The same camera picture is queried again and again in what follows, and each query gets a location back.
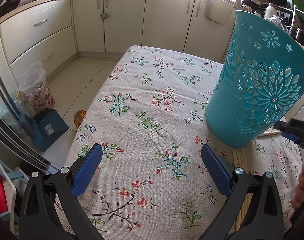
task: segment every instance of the floral trash bin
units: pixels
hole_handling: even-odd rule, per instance
[[[304,93],[304,51],[284,31],[236,11],[226,59],[205,117],[213,133],[243,147],[281,119]]]
[[[54,108],[55,100],[40,62],[33,63],[21,76],[19,89],[30,101],[37,114]]]

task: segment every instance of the blue gripper pad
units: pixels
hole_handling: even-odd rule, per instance
[[[298,137],[296,137],[295,135],[292,135],[290,133],[282,132],[282,136],[284,138],[287,138],[287,139],[293,141],[293,142],[298,141]]]
[[[232,195],[231,177],[207,144],[202,147],[201,157],[218,191],[227,198],[230,197]]]
[[[77,198],[83,194],[88,187],[98,165],[102,160],[102,147],[95,144],[87,153],[86,158],[80,169],[74,175],[72,194]]]

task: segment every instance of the white container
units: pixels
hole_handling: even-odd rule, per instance
[[[274,15],[278,15],[276,6],[273,3],[269,3],[269,6],[267,6],[265,14],[264,14],[264,19],[269,19]]]

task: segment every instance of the floral tablecloth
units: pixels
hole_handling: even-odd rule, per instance
[[[231,147],[208,128],[205,109],[222,64],[179,52],[132,46],[93,100],[66,162],[100,143],[103,159],[78,200],[111,240],[198,239],[225,202],[202,163],[202,143],[232,163]],[[301,158],[281,135],[241,149],[252,174],[273,173],[285,229]],[[72,231],[56,208],[66,230]]]

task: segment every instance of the kitchen cabinet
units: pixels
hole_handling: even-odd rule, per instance
[[[48,77],[58,66],[76,54],[72,26],[59,31],[39,42],[27,52],[18,57],[10,69],[17,84],[21,83],[21,75],[29,66],[39,61]]]
[[[79,52],[105,52],[103,0],[73,0],[74,28]]]
[[[0,24],[8,64],[46,37],[72,26],[70,0],[54,0],[24,10]]]
[[[142,45],[183,52],[194,0],[146,0]]]
[[[145,0],[104,0],[106,52],[125,53],[142,44]]]
[[[236,9],[232,9],[227,24],[221,25],[206,17],[209,3],[209,0],[195,0],[184,53],[222,62],[233,32]]]
[[[9,69],[6,57],[4,55],[1,38],[0,38],[0,76],[8,93],[11,93],[12,91],[18,89],[18,86],[13,79],[12,73]]]

